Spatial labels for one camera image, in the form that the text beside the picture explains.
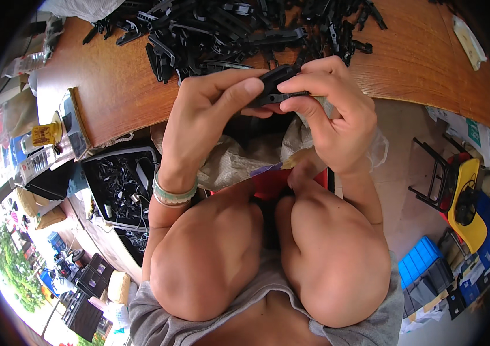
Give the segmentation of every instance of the hand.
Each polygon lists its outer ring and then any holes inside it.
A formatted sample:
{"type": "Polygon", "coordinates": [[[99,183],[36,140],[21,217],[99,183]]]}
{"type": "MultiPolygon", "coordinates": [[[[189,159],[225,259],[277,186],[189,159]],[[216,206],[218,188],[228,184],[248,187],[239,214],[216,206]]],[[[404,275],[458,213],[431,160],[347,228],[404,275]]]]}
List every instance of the hand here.
{"type": "MultiPolygon", "coordinates": [[[[230,69],[182,81],[162,140],[158,183],[170,193],[193,187],[197,170],[220,139],[228,120],[264,89],[261,69],[230,69]]],[[[269,110],[247,115],[271,116],[269,110]]]]}
{"type": "Polygon", "coordinates": [[[374,101],[364,95],[341,59],[336,56],[310,61],[301,74],[279,84],[282,93],[309,91],[325,96],[333,105],[331,119],[310,96],[292,97],[282,111],[306,117],[318,156],[337,174],[354,173],[366,163],[366,151],[377,125],[374,101]]]}

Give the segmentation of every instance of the person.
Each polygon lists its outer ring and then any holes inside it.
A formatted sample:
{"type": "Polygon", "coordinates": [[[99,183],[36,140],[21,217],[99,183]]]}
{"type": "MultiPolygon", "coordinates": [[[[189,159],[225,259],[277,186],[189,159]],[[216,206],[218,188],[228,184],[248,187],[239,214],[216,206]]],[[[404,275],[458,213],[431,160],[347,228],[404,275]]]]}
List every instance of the person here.
{"type": "Polygon", "coordinates": [[[277,86],[310,96],[247,109],[266,70],[226,70],[183,80],[162,142],[143,283],[129,306],[142,345],[390,345],[404,298],[383,234],[366,151],[374,102],[338,57],[313,60],[277,86]],[[274,213],[281,252],[262,248],[264,219],[251,179],[189,207],[197,171],[238,111],[303,114],[317,156],[298,163],[274,213]],[[314,176],[329,166],[341,199],[314,176]]]}

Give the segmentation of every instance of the wrist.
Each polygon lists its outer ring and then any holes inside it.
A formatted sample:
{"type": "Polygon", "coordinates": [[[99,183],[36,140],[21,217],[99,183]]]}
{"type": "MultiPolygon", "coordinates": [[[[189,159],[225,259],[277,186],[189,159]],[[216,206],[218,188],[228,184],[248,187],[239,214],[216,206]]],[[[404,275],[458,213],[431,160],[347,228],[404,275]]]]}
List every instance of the wrist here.
{"type": "Polygon", "coordinates": [[[175,167],[164,162],[158,169],[158,185],[168,193],[184,194],[195,186],[197,170],[175,167]]]}
{"type": "Polygon", "coordinates": [[[334,170],[331,165],[329,165],[329,167],[341,180],[357,178],[358,176],[369,176],[370,174],[369,160],[367,160],[366,157],[361,158],[346,169],[341,168],[341,170],[334,170]]]}

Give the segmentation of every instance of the yellow chair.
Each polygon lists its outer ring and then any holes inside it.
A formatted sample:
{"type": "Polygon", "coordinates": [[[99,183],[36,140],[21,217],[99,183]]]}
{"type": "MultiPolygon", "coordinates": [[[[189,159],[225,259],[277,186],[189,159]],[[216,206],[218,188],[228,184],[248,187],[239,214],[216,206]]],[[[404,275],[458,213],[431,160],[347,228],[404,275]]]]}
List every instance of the yellow chair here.
{"type": "Polygon", "coordinates": [[[481,244],[484,243],[485,237],[487,237],[487,226],[477,212],[475,212],[472,222],[467,226],[463,226],[456,222],[454,214],[456,210],[456,203],[458,202],[458,196],[466,187],[471,185],[470,187],[474,188],[479,169],[480,160],[477,158],[472,158],[460,164],[453,202],[447,214],[449,224],[466,242],[466,245],[470,249],[471,253],[475,253],[481,247],[481,244]]]}

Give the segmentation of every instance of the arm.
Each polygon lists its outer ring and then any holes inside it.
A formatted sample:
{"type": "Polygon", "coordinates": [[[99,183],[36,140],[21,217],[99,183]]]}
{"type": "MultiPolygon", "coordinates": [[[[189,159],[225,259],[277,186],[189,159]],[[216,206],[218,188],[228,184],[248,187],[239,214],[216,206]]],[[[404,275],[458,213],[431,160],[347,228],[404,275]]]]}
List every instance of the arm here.
{"type": "Polygon", "coordinates": [[[365,156],[377,124],[373,100],[362,93],[338,57],[305,64],[301,74],[281,83],[278,89],[282,93],[307,90],[326,97],[333,105],[331,118],[310,96],[292,97],[280,108],[305,116],[316,153],[341,178],[344,199],[383,235],[380,199],[365,156]]]}
{"type": "MultiPolygon", "coordinates": [[[[162,140],[158,184],[163,190],[183,194],[193,188],[197,171],[216,145],[228,120],[264,89],[258,77],[265,72],[234,69],[183,80],[162,140]]],[[[268,110],[248,111],[249,115],[271,115],[268,110]]],[[[151,229],[143,255],[143,281],[150,280],[151,257],[156,246],[189,206],[186,203],[171,208],[156,198],[151,199],[151,229]]]]}
{"type": "Polygon", "coordinates": [[[383,235],[383,215],[380,198],[367,170],[358,170],[340,176],[343,199],[368,219],[376,232],[383,235]]]}

